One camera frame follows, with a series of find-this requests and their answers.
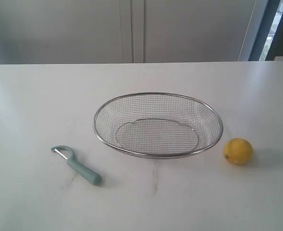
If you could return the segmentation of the teal handled vegetable peeler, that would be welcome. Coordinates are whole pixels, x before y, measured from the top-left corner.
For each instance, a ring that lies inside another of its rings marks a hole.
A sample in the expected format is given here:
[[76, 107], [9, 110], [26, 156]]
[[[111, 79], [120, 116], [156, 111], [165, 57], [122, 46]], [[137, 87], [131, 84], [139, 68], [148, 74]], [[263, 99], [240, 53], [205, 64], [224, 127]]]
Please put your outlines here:
[[100, 186], [103, 179], [100, 174], [91, 170], [77, 161], [74, 150], [66, 145], [58, 145], [51, 148], [51, 151], [61, 156], [76, 173], [94, 186]]

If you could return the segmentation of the yellow lemon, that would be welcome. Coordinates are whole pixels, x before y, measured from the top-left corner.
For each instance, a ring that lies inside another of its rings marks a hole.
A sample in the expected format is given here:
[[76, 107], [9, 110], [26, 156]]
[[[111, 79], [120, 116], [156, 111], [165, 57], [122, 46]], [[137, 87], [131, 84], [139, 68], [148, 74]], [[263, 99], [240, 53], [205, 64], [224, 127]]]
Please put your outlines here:
[[223, 148], [225, 159], [236, 165], [246, 164], [253, 156], [253, 147], [250, 142], [241, 138], [229, 140]]

